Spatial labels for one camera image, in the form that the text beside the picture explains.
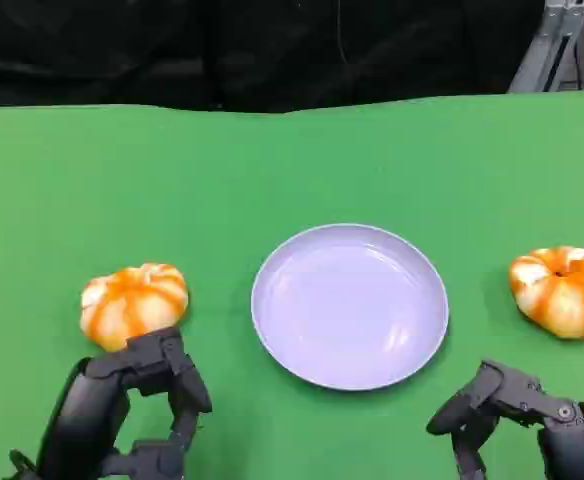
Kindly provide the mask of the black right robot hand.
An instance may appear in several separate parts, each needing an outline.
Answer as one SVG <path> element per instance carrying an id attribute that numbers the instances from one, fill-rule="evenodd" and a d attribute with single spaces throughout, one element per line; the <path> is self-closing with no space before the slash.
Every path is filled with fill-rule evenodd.
<path id="1" fill-rule="evenodd" d="M 547 479 L 584 479 L 584 402 L 547 393 L 538 378 L 493 360 L 437 410 L 426 431 L 451 437 L 461 479 L 485 479 L 480 449 L 507 418 L 540 425 L 537 441 Z"/>

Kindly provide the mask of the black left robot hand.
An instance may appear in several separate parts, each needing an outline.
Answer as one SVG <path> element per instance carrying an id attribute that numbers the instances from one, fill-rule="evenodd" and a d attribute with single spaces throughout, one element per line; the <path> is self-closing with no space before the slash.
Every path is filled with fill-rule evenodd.
<path id="1" fill-rule="evenodd" d="M 130 410 L 128 393 L 165 393 L 173 415 L 165 439 L 115 447 Z M 44 432 L 36 461 L 13 450 L 16 479 L 181 479 L 200 415 L 212 410 L 208 390 L 176 327 L 127 340 L 123 349 L 80 360 Z"/>

